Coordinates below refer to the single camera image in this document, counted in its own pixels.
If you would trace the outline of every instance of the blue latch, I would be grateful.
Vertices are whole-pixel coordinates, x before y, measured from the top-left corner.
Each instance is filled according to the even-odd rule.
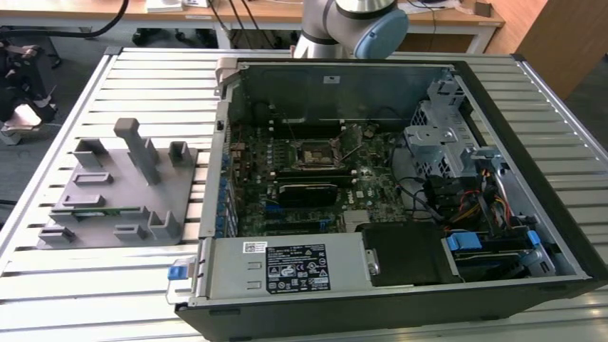
[[[536,233],[533,230],[528,230],[528,238],[530,239],[532,246],[536,247],[540,245],[538,233]]]
[[[172,266],[166,274],[169,280],[185,280],[188,279],[188,266]]]
[[[453,233],[448,237],[448,246],[450,251],[461,249],[481,249],[481,242],[477,234],[473,232]]]

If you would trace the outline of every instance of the power cable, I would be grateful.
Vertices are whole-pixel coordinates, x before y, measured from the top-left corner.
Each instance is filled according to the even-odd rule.
[[[246,35],[245,26],[242,25],[242,22],[241,22],[240,16],[238,16],[238,12],[236,11],[234,3],[232,0],[228,0],[228,3],[229,3],[229,7],[232,7],[232,12],[234,13],[236,21],[238,21],[240,29],[242,30],[242,35],[245,36],[246,47],[253,48],[253,45],[250,45],[249,36]]]
[[[433,16],[433,34],[430,36],[430,41],[428,42],[428,49],[426,49],[426,52],[430,52],[430,50],[433,48],[434,34],[437,33],[437,19],[434,18],[434,10],[445,9],[445,6],[429,6],[424,2],[420,2],[422,4],[422,6],[418,6],[410,0],[408,0],[408,3],[418,9],[428,9],[430,11],[430,15]]]
[[[253,22],[253,26],[256,27],[256,30],[262,34],[264,39],[269,44],[269,48],[272,48],[273,44],[269,41],[268,36],[265,35],[266,33],[257,26],[257,21],[256,21],[256,18],[253,18],[253,14],[250,13],[250,9],[249,9],[249,5],[246,4],[246,0],[240,0],[240,2],[242,2],[242,5],[245,6],[245,10],[246,10],[246,13],[249,14],[249,18],[250,18],[250,21]]]
[[[129,0],[122,0],[120,9],[112,21],[97,31],[88,33],[82,32],[66,32],[66,31],[52,31],[52,30],[13,30],[6,32],[0,32],[0,39],[25,37],[25,36],[45,36],[45,37],[66,37],[66,38],[94,38],[101,34],[108,32],[122,19],[124,12],[126,12],[126,7],[129,5]]]

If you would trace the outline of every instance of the wooden desk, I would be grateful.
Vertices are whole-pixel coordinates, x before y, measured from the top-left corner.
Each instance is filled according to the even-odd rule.
[[[101,27],[113,18],[121,0],[0,0],[0,22],[16,26],[73,26]],[[248,3],[261,29],[298,30],[302,19],[301,4],[282,4],[268,0]],[[220,0],[217,12],[228,29],[237,29],[236,17],[226,0]],[[246,29],[253,29],[245,8],[234,0],[236,10]],[[490,18],[462,14],[453,9],[434,11],[436,34],[474,36],[468,52],[484,52],[494,29],[504,24],[494,14]],[[433,33],[430,12],[409,15],[409,33]],[[216,29],[210,9],[185,7],[181,12],[146,13],[145,0],[130,0],[126,13],[118,25],[132,27],[160,27],[170,29]],[[225,35],[218,34],[220,48],[229,48]]]

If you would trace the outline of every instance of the black cable on floor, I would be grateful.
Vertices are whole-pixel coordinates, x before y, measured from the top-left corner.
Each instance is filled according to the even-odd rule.
[[[0,39],[14,38],[14,37],[29,37],[29,36],[45,36],[45,37],[68,37],[68,38],[94,38],[101,34],[108,32],[122,19],[124,12],[126,12],[126,7],[129,5],[129,0],[122,0],[120,9],[112,21],[101,27],[97,31],[88,33],[82,32],[66,32],[66,31],[52,31],[52,30],[13,30],[6,32],[0,32]]]

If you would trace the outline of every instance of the wall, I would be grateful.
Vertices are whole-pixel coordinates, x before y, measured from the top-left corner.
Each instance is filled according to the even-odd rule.
[[[489,2],[505,24],[502,28],[497,29],[485,53],[513,53],[538,17],[546,0],[489,0]]]
[[[486,53],[520,53],[565,98],[608,52],[608,1],[490,0],[506,24]]]

